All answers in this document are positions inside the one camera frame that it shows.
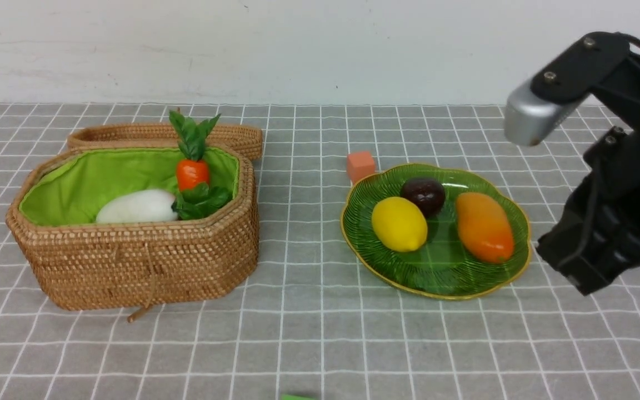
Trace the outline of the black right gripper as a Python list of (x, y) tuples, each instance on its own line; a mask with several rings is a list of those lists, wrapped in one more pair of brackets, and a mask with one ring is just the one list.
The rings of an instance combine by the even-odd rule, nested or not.
[(589, 174), (567, 198), (538, 255), (583, 296), (640, 267), (640, 55), (592, 93), (623, 122), (584, 152)]

